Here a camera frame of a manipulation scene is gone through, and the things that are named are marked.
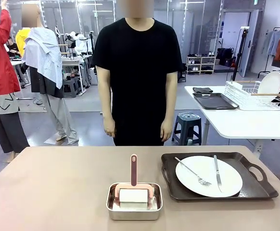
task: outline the yellow garment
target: yellow garment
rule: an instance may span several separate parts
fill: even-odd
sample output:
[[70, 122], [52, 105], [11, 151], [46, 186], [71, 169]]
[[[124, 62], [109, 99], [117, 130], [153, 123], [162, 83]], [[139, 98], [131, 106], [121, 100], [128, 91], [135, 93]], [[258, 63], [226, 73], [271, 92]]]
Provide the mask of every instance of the yellow garment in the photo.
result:
[[30, 28], [26, 28], [26, 29], [22, 29], [20, 31], [18, 31], [15, 40], [16, 40], [16, 44], [18, 47], [18, 50], [21, 54], [21, 56], [24, 55], [24, 47], [25, 47], [25, 39], [28, 37], [30, 32]]

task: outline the fork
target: fork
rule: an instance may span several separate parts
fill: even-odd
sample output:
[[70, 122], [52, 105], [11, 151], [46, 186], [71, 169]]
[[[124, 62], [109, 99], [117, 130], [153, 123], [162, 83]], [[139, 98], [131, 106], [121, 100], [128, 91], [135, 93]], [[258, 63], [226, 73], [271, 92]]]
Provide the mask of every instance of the fork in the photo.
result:
[[205, 180], [203, 180], [198, 174], [196, 174], [194, 171], [192, 171], [189, 167], [187, 167], [183, 162], [181, 162], [177, 157], [174, 157], [177, 161], [179, 161], [185, 168], [187, 168], [190, 172], [192, 172], [194, 175], [197, 176], [198, 178], [198, 182], [200, 184], [202, 184], [203, 186], [210, 186], [211, 183], [210, 182], [207, 182]]

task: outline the black pants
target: black pants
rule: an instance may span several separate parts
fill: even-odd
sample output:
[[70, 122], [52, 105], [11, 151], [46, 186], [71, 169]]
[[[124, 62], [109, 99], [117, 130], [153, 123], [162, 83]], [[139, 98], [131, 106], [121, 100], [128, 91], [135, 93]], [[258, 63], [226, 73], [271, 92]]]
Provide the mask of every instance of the black pants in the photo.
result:
[[160, 126], [118, 126], [115, 125], [116, 146], [163, 146]]
[[29, 147], [18, 112], [0, 115], [0, 145], [4, 153]]

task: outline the dish rack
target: dish rack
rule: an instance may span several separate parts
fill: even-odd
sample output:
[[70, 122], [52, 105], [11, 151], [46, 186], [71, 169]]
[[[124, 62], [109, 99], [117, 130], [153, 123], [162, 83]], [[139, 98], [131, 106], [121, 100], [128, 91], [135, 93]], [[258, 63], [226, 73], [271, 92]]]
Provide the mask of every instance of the dish rack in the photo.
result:
[[280, 110], [279, 94], [258, 94], [260, 81], [227, 81], [225, 96], [245, 111]]

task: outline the black t-shirt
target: black t-shirt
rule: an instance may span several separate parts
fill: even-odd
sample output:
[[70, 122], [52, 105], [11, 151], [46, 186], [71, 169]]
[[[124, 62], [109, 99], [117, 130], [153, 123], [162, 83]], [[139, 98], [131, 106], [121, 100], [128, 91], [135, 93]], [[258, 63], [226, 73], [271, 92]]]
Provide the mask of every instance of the black t-shirt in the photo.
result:
[[100, 31], [93, 64], [110, 70], [116, 127], [132, 123], [160, 129], [166, 111], [166, 75], [182, 67], [172, 27], [155, 20], [149, 30], [137, 31], [122, 18]]
[[[13, 45], [7, 45], [7, 47], [8, 47], [8, 49], [10, 49], [10, 50], [19, 51], [16, 43], [13, 43]], [[12, 53], [12, 52], [8, 52], [8, 54], [9, 54], [10, 57], [15, 57], [15, 55], [20, 56], [19, 54], [17, 54], [17, 53]]]

